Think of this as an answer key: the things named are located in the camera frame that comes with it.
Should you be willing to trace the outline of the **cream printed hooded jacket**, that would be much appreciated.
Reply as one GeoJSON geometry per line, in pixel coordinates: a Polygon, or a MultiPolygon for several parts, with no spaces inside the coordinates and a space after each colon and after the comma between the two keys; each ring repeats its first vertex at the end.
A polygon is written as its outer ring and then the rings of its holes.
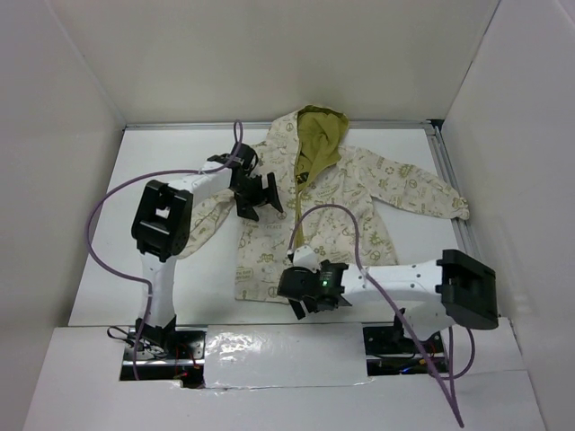
{"type": "Polygon", "coordinates": [[[290,247],[309,245],[321,259],[368,266],[398,262],[375,200],[423,216],[466,220],[468,203],[438,176],[345,145],[348,118],[308,105],[274,120],[254,149],[257,171],[274,173],[283,207],[244,219],[237,245],[234,298],[284,303],[279,277],[290,247]]]}

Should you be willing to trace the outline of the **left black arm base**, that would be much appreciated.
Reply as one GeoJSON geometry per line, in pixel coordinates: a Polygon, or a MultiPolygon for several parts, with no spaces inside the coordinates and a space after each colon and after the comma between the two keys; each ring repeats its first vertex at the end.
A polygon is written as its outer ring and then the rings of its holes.
{"type": "Polygon", "coordinates": [[[174,381],[187,389],[203,388],[207,329],[173,326],[162,335],[160,343],[152,341],[151,334],[144,330],[137,339],[136,327],[107,328],[108,338],[124,345],[119,379],[174,381]]]}

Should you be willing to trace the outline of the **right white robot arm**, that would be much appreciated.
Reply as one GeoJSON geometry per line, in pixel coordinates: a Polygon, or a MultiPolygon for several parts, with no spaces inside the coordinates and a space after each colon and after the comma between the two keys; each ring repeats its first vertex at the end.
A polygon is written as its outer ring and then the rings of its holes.
{"type": "Polygon", "coordinates": [[[415,302],[402,311],[392,341],[411,352],[433,334],[459,325],[469,330],[499,327],[496,273],[459,251],[444,250],[439,259],[400,266],[360,267],[320,261],[302,246],[288,256],[277,294],[288,300],[296,317],[379,300],[415,302]]]}

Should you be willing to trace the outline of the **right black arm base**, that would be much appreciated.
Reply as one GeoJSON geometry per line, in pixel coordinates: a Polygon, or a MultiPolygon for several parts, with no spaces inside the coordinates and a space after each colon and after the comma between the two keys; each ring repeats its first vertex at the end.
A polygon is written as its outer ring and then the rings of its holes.
{"type": "Polygon", "coordinates": [[[428,363],[397,317],[364,325],[363,338],[368,376],[429,374],[428,363]]]}

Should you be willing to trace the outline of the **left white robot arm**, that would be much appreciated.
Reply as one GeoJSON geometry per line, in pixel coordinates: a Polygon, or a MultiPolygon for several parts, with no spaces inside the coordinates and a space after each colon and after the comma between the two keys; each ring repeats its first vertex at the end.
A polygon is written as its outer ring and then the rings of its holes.
{"type": "Polygon", "coordinates": [[[145,299],[136,320],[137,335],[146,349],[166,358],[177,348],[173,286],[177,257],[190,238],[193,209],[223,190],[232,192],[237,215],[258,222],[258,207],[283,210],[273,173],[254,172],[259,157],[246,144],[230,154],[215,154],[198,171],[171,182],[149,181],[131,226],[140,253],[145,299]]]}

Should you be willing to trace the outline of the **white foil tape panel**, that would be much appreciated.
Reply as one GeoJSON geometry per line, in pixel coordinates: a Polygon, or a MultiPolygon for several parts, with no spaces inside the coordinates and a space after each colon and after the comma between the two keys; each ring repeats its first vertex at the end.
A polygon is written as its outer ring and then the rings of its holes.
{"type": "Polygon", "coordinates": [[[358,323],[210,326],[209,389],[346,387],[367,383],[358,323]]]}

